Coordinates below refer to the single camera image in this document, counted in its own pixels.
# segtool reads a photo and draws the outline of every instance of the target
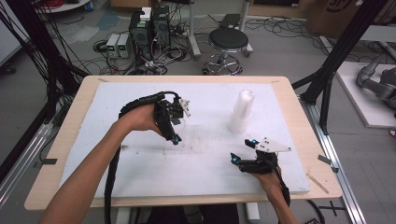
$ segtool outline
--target forearm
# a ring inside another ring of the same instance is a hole
[[[126,132],[115,123],[55,194],[40,223],[80,223]]]
[[[281,189],[268,189],[266,192],[268,200],[276,211],[279,222],[281,224],[297,224],[294,214],[291,212],[290,208],[286,204],[285,199],[283,198]]]

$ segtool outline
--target gray floor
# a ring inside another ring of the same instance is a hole
[[[106,4],[92,13],[82,11],[62,13],[57,15],[58,21],[75,21],[84,17],[77,24],[79,26],[101,26],[99,32],[88,42],[75,43],[70,47],[81,60],[89,60],[101,55],[92,51],[92,44],[105,39],[110,32],[127,30],[128,20],[114,20],[109,14]],[[208,17],[195,20],[195,27],[199,27]],[[203,27],[214,27],[212,21]],[[207,32],[213,28],[203,29]],[[297,81],[315,72],[323,64],[326,55],[313,46],[311,39],[303,37],[278,37],[263,28],[256,30],[246,29],[250,45],[254,53],[246,58],[242,53],[235,56],[241,61],[244,72],[241,76],[285,76],[290,82]],[[197,40],[202,52],[198,60],[186,63],[173,63],[167,66],[167,75],[201,75],[205,60],[215,51],[207,45],[207,35],[198,35]],[[365,47],[354,50],[357,55],[368,54],[373,56]],[[24,52],[17,53],[12,59],[12,64],[17,68],[17,73],[0,73],[0,162],[15,146],[19,138],[30,125],[35,115],[46,102],[46,87],[44,81],[35,70],[30,59]],[[93,73],[99,69],[90,65]],[[355,196],[361,206],[367,223],[392,223],[396,219],[396,177],[395,170],[396,142],[388,136],[388,130],[366,128],[362,123],[356,109],[347,97],[337,78],[334,79],[332,88],[332,101],[329,114],[329,132],[332,142],[337,150],[344,170]],[[23,204],[35,181],[39,169],[33,165],[23,176],[20,184],[15,188],[0,210],[2,223],[34,223],[37,222],[41,212],[27,211]],[[330,206],[329,200],[315,200],[318,206]],[[336,207],[344,207],[341,199],[334,199]],[[246,216],[240,205],[241,223],[246,222]],[[261,224],[276,223],[274,210],[269,203],[259,203]],[[188,214],[195,211],[196,207],[186,207]],[[306,201],[293,201],[291,209],[296,214],[299,223],[305,223],[316,217],[315,211]],[[149,212],[144,210],[142,219]],[[321,209],[327,223],[349,223],[347,213],[343,210]],[[199,217],[189,217],[191,222],[197,222]],[[91,209],[84,223],[102,223],[102,209]]]

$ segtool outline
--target metal stool leg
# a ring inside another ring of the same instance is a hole
[[[234,57],[223,51],[221,54],[214,54],[205,63],[204,74],[210,72],[214,75],[236,75],[242,72],[240,62]]]

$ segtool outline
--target stool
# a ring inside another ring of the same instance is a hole
[[[248,37],[233,28],[219,28],[209,34],[209,44],[221,54],[214,54],[205,63],[204,75],[235,75],[241,73],[239,61],[229,53],[240,52],[248,46]]]

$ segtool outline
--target wooden table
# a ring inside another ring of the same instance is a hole
[[[310,186],[306,194],[291,195],[292,199],[338,198],[342,191],[332,173],[331,167],[318,160],[318,155],[324,156],[320,144],[311,125],[297,99],[294,90],[285,77],[116,77],[92,76],[85,77],[78,94],[70,107],[52,147],[48,158],[56,158],[55,165],[44,165],[26,199],[25,207],[29,210],[45,209],[58,189],[64,164],[70,148],[73,146],[80,124],[91,105],[96,89],[101,82],[191,82],[191,83],[263,83],[271,84],[283,117],[288,125],[290,136],[298,152],[301,164],[305,170]],[[151,206],[168,204],[202,204],[202,203],[247,203],[266,201],[266,196],[260,195],[207,195],[207,196],[177,196],[156,198],[120,198],[113,200],[113,206]],[[92,207],[101,207],[104,200],[94,199]]]

